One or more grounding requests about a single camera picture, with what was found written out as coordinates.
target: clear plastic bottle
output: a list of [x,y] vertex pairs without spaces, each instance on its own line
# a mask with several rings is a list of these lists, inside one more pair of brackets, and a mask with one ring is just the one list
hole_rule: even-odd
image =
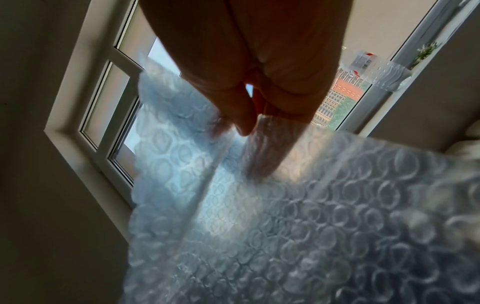
[[412,76],[412,72],[388,59],[363,50],[343,48],[340,66],[345,71],[381,89],[394,92],[400,84]]

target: bottle label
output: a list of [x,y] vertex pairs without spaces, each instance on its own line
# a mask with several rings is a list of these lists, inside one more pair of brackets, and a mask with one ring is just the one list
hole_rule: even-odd
[[375,60],[376,57],[377,56],[372,53],[360,51],[357,54],[354,62],[352,62],[350,65],[350,71],[352,71],[356,76],[360,77],[363,75],[363,73],[365,73],[369,65]]

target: white window frame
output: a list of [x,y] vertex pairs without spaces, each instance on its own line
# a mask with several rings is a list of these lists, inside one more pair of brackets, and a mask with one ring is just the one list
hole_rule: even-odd
[[[392,60],[402,65],[410,65],[418,54],[418,49],[435,38],[436,34],[445,26],[461,1],[462,0],[438,0],[394,55]],[[81,115],[78,115],[74,121],[73,129],[77,142],[90,156],[94,164],[114,185],[121,196],[131,204],[133,183],[122,173],[121,167],[112,159],[112,154],[118,148],[118,143],[121,142],[127,134],[128,131],[126,130],[129,127],[129,122],[132,120],[135,109],[138,107],[137,84],[139,75],[143,69],[115,48],[116,42],[119,41],[123,29],[126,28],[125,24],[128,24],[132,17],[135,1],[116,0],[116,2],[117,8],[114,18],[108,26],[108,31],[102,40],[97,59],[94,60],[88,77],[93,81],[90,81],[85,86],[77,110]],[[95,144],[85,136],[82,129],[91,114],[90,109],[94,106],[96,96],[102,88],[103,81],[105,81],[104,76],[110,68],[108,62],[115,64],[126,73],[129,76],[129,80],[100,144],[98,147],[95,147]],[[356,103],[356,106],[343,120],[338,130],[359,133],[374,111],[385,102],[389,95],[390,93],[386,91],[376,87],[370,87],[360,99],[362,102],[359,101]]]

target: bubble wrap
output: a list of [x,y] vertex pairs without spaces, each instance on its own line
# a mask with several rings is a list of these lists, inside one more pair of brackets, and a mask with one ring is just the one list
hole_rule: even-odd
[[292,123],[212,139],[215,109],[151,62],[139,92],[121,302],[480,302],[476,163],[311,126],[248,179]]

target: hand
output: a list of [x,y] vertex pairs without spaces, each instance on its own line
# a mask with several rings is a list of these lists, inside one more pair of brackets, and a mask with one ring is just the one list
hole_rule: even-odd
[[312,120],[333,82],[352,0],[140,5],[182,77],[245,136],[258,114]]

